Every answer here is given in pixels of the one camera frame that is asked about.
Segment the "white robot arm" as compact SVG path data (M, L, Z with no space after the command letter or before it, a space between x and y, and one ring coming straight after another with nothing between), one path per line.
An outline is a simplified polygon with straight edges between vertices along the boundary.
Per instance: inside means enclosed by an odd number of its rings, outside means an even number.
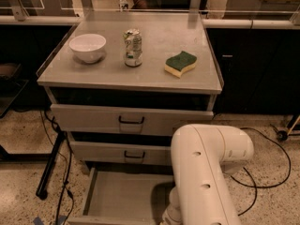
M175 187L159 225L242 225L224 176L254 155L245 131L218 125L185 125L172 136Z

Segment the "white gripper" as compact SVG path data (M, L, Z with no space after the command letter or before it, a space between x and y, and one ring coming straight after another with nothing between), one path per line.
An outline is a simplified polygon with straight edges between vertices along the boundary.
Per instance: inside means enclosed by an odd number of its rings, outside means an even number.
M160 225L182 225L180 209L169 205L162 215Z

